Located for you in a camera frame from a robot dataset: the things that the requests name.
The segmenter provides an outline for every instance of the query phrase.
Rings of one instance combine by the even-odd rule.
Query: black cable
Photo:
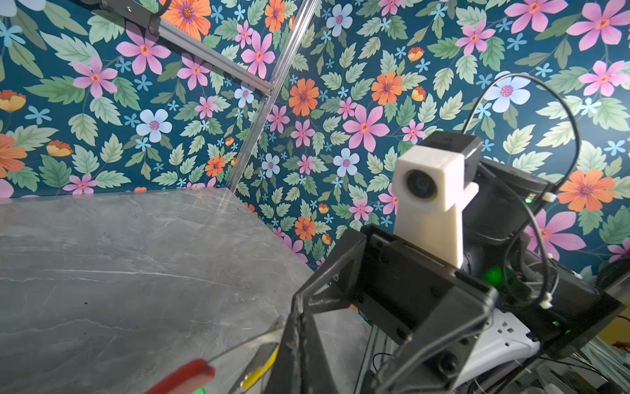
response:
[[[475,112],[477,112],[477,109],[479,109],[479,106],[481,104],[481,100],[483,100],[484,96],[486,96],[486,93],[488,92],[488,90],[490,90],[490,88],[492,88],[493,86],[496,86],[496,84],[506,78],[512,78],[512,77],[519,77],[519,78],[525,78],[525,79],[529,79],[530,81],[533,81],[535,83],[537,83],[539,86],[542,86],[543,88],[545,88],[545,90],[547,90],[548,92],[551,93],[551,95],[553,97],[555,97],[555,99],[557,101],[560,102],[560,105],[562,106],[562,108],[565,110],[567,116],[569,117],[569,122],[571,123],[571,128],[573,129],[573,135],[575,136],[575,146],[576,146],[576,151],[575,151],[575,155],[573,157],[573,161],[571,162],[571,166],[569,167],[569,171],[567,171],[566,175],[560,179],[560,181],[558,183],[556,183],[556,187],[554,188],[554,193],[556,191],[558,191],[558,189],[560,188],[560,186],[562,186],[567,179],[569,179],[569,177],[571,176],[571,174],[573,173],[573,171],[575,170],[575,166],[577,165],[578,162],[578,157],[580,155],[580,149],[582,146],[582,140],[580,137],[580,132],[578,131],[578,122],[575,120],[575,117],[573,116],[573,112],[571,112],[571,108],[569,108],[569,106],[566,104],[566,102],[564,101],[564,99],[562,97],[560,97],[559,94],[557,94],[554,90],[552,90],[550,87],[548,87],[545,82],[542,82],[540,79],[533,77],[529,74],[525,74],[525,73],[517,73],[517,72],[511,72],[509,74],[506,75],[502,75],[499,78],[496,78],[490,85],[488,85],[488,87],[486,89],[484,89],[484,91],[482,92],[481,96],[479,96],[479,98],[477,99],[477,101],[475,102],[472,111],[470,112],[470,114],[468,115],[468,118],[466,119],[466,123],[464,123],[464,128],[462,129],[462,134],[466,134],[466,131],[468,130],[468,127],[470,126],[471,121],[473,120],[474,114]]]

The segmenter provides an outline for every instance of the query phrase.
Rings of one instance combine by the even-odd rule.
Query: light blue flower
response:
[[[136,124],[140,124],[140,120],[138,119],[138,115],[132,113],[131,118],[125,115],[125,126],[131,126],[135,129]]]
[[[484,116],[490,116],[490,111],[488,111],[490,107],[492,107],[492,103],[486,103],[485,105],[483,104],[480,105],[479,108],[477,108],[477,111],[475,112],[479,114],[478,118],[481,119]]]
[[[608,141],[608,148],[604,148],[605,151],[610,152],[611,155],[615,156],[617,154],[617,152],[621,152],[621,153],[625,153],[626,150],[624,148],[622,148],[623,144],[625,144],[626,142],[621,140],[617,143],[613,142],[613,141]]]
[[[245,10],[243,8],[241,8],[241,5],[238,5],[238,9],[234,12],[234,15],[236,16],[236,20],[241,20],[241,19],[245,19],[245,16],[243,15],[245,14]]]
[[[481,89],[485,89],[487,85],[492,83],[492,74],[488,74],[487,76],[479,75],[479,81],[477,81],[477,85],[481,85]]]
[[[394,222],[389,219],[389,215],[381,216],[381,225],[389,227],[390,224],[394,224]]]
[[[16,35],[16,34],[20,34],[21,32],[22,32],[22,28],[20,26],[13,25],[7,29],[4,23],[0,21],[0,38],[4,37],[5,47],[9,48],[10,46],[12,46],[14,41],[21,44],[25,44],[26,41],[24,41],[24,38]]]
[[[147,76],[142,75],[142,79],[134,79],[134,82],[138,84],[135,88],[138,90],[144,89],[144,91],[149,91],[149,86],[153,84],[153,82],[147,81]]]
[[[485,151],[490,152],[494,145],[495,144],[493,142],[490,142],[490,140],[486,138],[486,140],[483,141],[483,145],[481,145],[481,151],[482,152],[485,152]]]
[[[50,113],[50,110],[48,108],[44,108],[43,110],[38,111],[37,108],[29,105],[28,110],[32,113],[29,113],[27,116],[24,117],[24,119],[36,119],[35,123],[37,124],[42,124],[44,120],[52,120],[51,117],[46,116],[47,113]]]
[[[120,69],[120,74],[124,74],[125,71],[131,71],[130,66],[131,66],[131,61],[125,61],[125,59],[122,56],[119,57],[116,64],[114,64],[114,67],[116,67],[117,69]]]
[[[403,56],[407,56],[407,52],[404,51],[405,49],[407,49],[407,47],[396,48],[394,56],[398,56],[398,59],[402,59]]]
[[[177,104],[177,102],[175,100],[171,101],[170,103],[166,104],[168,106],[168,109],[171,111],[177,111],[177,108],[180,107],[179,104]]]
[[[501,33],[503,30],[509,30],[512,23],[514,22],[508,21],[508,18],[506,17],[496,26],[496,28],[499,29],[499,33]]]
[[[536,76],[542,75],[543,78],[547,78],[547,73],[553,72],[553,70],[549,68],[549,63],[545,63],[542,67],[538,66],[536,69],[538,70]]]
[[[420,64],[416,64],[416,68],[418,69],[419,72],[428,71],[429,64],[431,64],[431,62],[428,62],[426,59],[420,59]]]
[[[140,141],[139,139],[135,140],[135,143],[137,144],[135,146],[136,149],[141,149],[143,152],[147,150],[147,148],[151,147],[151,144],[148,144],[147,141],[149,140],[149,138],[145,137],[142,139],[142,141]]]
[[[516,39],[510,37],[508,38],[508,42],[511,42],[510,45],[508,45],[508,49],[512,49],[514,48],[514,50],[519,50],[521,45],[525,45],[527,44],[527,41],[523,40],[523,33],[519,33],[516,36]]]
[[[223,6],[216,7],[212,6],[212,16],[214,18],[215,23],[218,23],[220,20],[223,20],[223,15],[221,15],[221,11],[223,11]]]
[[[447,6],[442,6],[440,3],[437,4],[437,7],[435,7],[435,10],[431,11],[431,13],[429,15],[433,15],[433,20],[437,21],[437,18],[443,18],[444,17],[444,11],[446,11]]]

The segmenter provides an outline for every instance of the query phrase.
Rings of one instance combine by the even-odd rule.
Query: camera lens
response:
[[[437,192],[435,182],[425,172],[412,170],[407,175],[407,187],[416,197],[430,199]]]

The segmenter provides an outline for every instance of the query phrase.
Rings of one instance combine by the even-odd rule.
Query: red handle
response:
[[[191,394],[214,380],[215,370],[204,359],[182,365],[145,394]]]

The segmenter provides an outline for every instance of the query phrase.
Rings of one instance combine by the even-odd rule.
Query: marble tabletop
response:
[[[143,393],[286,316],[312,274],[227,189],[0,204],[0,393]],[[342,393],[369,326],[318,316]]]

